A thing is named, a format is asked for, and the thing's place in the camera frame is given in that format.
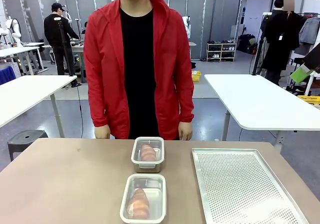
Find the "person's left hand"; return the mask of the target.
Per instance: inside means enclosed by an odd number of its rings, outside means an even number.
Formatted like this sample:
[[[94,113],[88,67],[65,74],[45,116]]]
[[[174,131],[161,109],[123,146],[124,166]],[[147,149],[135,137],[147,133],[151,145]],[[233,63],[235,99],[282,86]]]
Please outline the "person's left hand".
[[[189,141],[193,135],[192,123],[180,122],[178,125],[178,134],[181,141]]]

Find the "person's right hand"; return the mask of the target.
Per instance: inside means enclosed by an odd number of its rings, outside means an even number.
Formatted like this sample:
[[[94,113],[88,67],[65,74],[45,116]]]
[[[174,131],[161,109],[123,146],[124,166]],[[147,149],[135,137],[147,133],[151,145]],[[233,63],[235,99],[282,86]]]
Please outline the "person's right hand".
[[[94,134],[96,139],[109,139],[111,135],[109,125],[95,127]]]

